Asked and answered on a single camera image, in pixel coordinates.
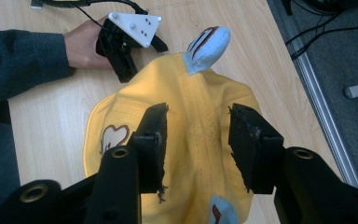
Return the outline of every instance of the cartoon face print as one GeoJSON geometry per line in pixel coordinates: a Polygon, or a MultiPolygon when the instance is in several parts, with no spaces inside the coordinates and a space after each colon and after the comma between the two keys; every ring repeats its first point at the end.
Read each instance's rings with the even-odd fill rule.
{"type": "Polygon", "coordinates": [[[130,129],[127,125],[120,126],[116,128],[115,125],[108,126],[103,131],[103,139],[101,139],[101,149],[100,154],[103,155],[104,152],[116,146],[121,146],[126,142],[129,137],[130,129]]]}

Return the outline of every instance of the yellow cloth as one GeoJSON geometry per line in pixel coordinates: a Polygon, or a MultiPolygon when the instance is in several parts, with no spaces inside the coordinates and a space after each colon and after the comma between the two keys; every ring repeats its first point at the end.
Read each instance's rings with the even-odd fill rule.
{"type": "Polygon", "coordinates": [[[163,179],[168,188],[164,203],[156,194],[142,195],[143,223],[207,223],[213,195],[229,201],[243,223],[253,194],[231,156],[228,107],[238,103],[260,112],[258,102],[248,86],[212,69],[190,76],[182,54],[157,58],[95,106],[84,146],[86,175],[98,172],[108,127],[114,126],[111,133],[126,127],[121,131],[131,134],[146,109],[159,103],[169,106],[163,179]]]}

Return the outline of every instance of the light wood surface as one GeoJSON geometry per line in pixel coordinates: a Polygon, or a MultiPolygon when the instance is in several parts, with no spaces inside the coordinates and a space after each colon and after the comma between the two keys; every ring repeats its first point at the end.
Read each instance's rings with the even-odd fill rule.
{"type": "MultiPolygon", "coordinates": [[[[30,2],[0,0],[0,30],[65,34],[88,19],[75,8],[31,10],[30,2]]],[[[207,27],[228,27],[231,42],[213,69],[253,89],[263,116],[284,136],[285,147],[316,151],[339,175],[265,0],[144,0],[138,4],[150,15],[162,17],[157,35],[167,43],[167,53],[185,51],[207,27]]],[[[132,12],[119,3],[84,9],[94,19],[111,11],[132,12]]],[[[132,53],[139,69],[159,55],[153,49],[132,53]]],[[[21,183],[48,178],[66,188],[83,179],[82,149],[90,111],[123,86],[111,71],[83,69],[10,99],[21,183]]],[[[272,199],[255,196],[248,223],[279,222],[272,199]]]]}

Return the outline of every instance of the white bracket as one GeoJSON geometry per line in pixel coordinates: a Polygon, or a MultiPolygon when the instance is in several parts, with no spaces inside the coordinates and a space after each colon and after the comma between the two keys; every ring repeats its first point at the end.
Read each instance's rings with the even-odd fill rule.
{"type": "Polygon", "coordinates": [[[111,12],[109,13],[109,20],[142,47],[148,48],[161,22],[161,17],[111,12]]]}

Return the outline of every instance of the black mount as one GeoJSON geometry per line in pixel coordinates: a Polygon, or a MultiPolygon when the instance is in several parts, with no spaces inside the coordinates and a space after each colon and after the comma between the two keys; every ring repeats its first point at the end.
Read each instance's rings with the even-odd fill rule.
{"type": "MultiPolygon", "coordinates": [[[[151,46],[157,52],[168,50],[167,45],[156,35],[152,39],[151,46]]],[[[121,83],[129,82],[138,73],[131,57],[133,48],[142,48],[142,46],[106,19],[98,36],[97,53],[107,57],[121,83]]]]}
{"type": "MultiPolygon", "coordinates": [[[[0,208],[0,223],[142,223],[140,194],[165,190],[167,111],[165,104],[147,109],[129,143],[104,152],[97,175],[64,190],[51,180],[16,190],[0,208]]],[[[251,107],[234,104],[230,116],[228,143],[243,182],[255,194],[276,189],[281,223],[358,223],[358,189],[318,154],[284,148],[283,137],[251,107]]]]}

